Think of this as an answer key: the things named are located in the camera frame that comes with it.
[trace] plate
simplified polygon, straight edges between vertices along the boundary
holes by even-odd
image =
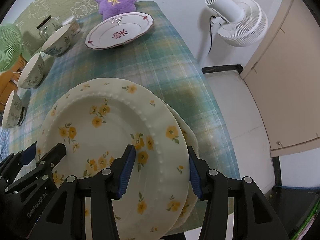
[[[85,45],[90,49],[109,49],[127,44],[145,34],[153,18],[145,13],[123,13],[95,26],[87,35]]]
[[[135,145],[127,192],[113,201],[121,239],[158,240],[175,224],[188,194],[188,150],[177,121],[149,90],[116,78],[76,86],[47,114],[36,160],[57,143],[67,148],[52,170],[57,186],[69,175],[93,176]]]
[[[187,146],[192,146],[197,157],[199,157],[199,146],[198,146],[198,140],[197,140],[196,135],[191,130],[191,128],[186,124],[186,122],[180,117],[180,115],[178,115],[178,113],[171,106],[169,106],[165,102],[164,102],[164,104],[167,106],[167,108],[170,110],[171,114],[177,120],[178,125],[181,129],[181,132],[183,134],[183,137],[185,138],[185,141],[187,143]],[[182,211],[180,213],[178,220],[175,222],[175,224],[173,225],[173,227],[170,230],[174,230],[174,229],[182,226],[187,221],[187,219],[190,216],[197,201],[198,201],[198,197],[193,193],[191,183],[189,183],[189,190],[188,190],[186,202],[183,205],[183,208],[182,208]]]

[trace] glass jar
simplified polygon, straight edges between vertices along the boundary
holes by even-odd
[[[52,19],[51,15],[47,17],[42,23],[40,23],[37,27],[39,30],[39,35],[44,41],[49,39],[49,37],[54,34],[60,28],[59,23]]]

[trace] table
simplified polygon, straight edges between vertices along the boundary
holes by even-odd
[[[150,14],[155,25],[147,34],[115,49],[90,50],[84,44],[89,31],[102,21],[100,14],[80,20],[81,32],[71,48],[54,59],[39,86],[18,90],[28,109],[22,125],[10,130],[9,151],[17,153],[36,141],[46,114],[69,89],[94,78],[116,77],[138,83],[168,103],[197,136],[200,157],[225,176],[239,179],[226,124],[197,61],[155,2],[138,2],[137,11]],[[52,60],[48,58],[46,66]],[[34,166],[33,161],[23,167],[20,175]],[[198,202],[187,222],[174,233],[201,226],[205,207],[205,202]]]

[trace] green fan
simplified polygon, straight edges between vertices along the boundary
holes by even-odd
[[[20,30],[13,24],[0,26],[0,73],[10,70],[19,59],[19,55],[26,61],[30,54],[23,48]]]

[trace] wooden chair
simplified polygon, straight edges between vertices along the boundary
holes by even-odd
[[[12,71],[19,72],[26,64],[26,60],[20,55],[18,61],[9,71],[0,73],[0,113],[3,113],[11,92],[18,90],[17,85],[13,81],[18,82],[20,74],[12,73]]]

